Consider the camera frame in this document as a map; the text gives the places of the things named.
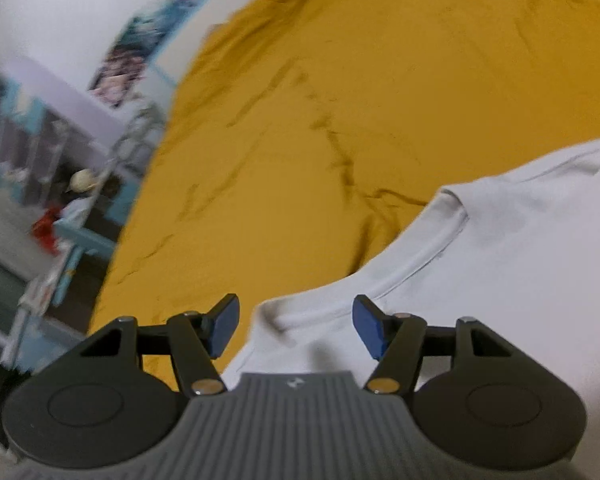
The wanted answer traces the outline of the white printed t-shirt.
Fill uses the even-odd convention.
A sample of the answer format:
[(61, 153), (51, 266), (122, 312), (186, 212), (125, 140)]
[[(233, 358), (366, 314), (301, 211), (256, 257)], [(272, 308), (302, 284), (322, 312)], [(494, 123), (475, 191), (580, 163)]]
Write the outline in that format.
[(398, 238), (338, 282), (256, 307), (224, 370), (348, 370), (374, 361), (352, 324), (365, 295), (432, 325), (472, 316), (577, 391), (588, 426), (574, 462), (600, 479), (600, 140), (442, 188)]

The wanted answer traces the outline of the mustard yellow bed quilt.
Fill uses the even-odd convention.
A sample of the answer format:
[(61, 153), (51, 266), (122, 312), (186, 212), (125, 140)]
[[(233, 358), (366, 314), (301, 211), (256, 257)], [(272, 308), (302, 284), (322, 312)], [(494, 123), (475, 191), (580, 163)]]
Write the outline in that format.
[(600, 140), (600, 0), (256, 0), (208, 39), (92, 325), (355, 274), (442, 188)]

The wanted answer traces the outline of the blue lilac toy cabinet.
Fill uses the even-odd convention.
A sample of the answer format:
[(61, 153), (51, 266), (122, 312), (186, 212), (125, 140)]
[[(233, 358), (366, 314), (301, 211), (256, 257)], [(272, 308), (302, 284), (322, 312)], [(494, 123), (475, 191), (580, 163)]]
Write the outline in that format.
[[(123, 113), (32, 58), (0, 69), (0, 325), (5, 365), (39, 370), (90, 326), (118, 240), (162, 138), (166, 116), (137, 93)], [(47, 208), (58, 255), (31, 235)]]

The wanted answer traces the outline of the red toy on shelf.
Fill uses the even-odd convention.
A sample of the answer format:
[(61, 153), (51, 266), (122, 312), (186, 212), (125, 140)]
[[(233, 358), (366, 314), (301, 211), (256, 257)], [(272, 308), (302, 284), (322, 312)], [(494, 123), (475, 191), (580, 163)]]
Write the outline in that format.
[(61, 209), (59, 207), (47, 208), (41, 218), (31, 226), (31, 235), (42, 249), (48, 254), (57, 256), (57, 237), (54, 224), (60, 219)]

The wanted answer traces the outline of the anime wall posters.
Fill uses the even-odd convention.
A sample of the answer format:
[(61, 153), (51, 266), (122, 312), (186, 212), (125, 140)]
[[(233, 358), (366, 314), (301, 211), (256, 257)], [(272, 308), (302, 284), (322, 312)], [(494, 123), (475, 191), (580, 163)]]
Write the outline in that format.
[(102, 59), (88, 91), (120, 107), (145, 75), (149, 62), (206, 0), (152, 0), (123, 27)]

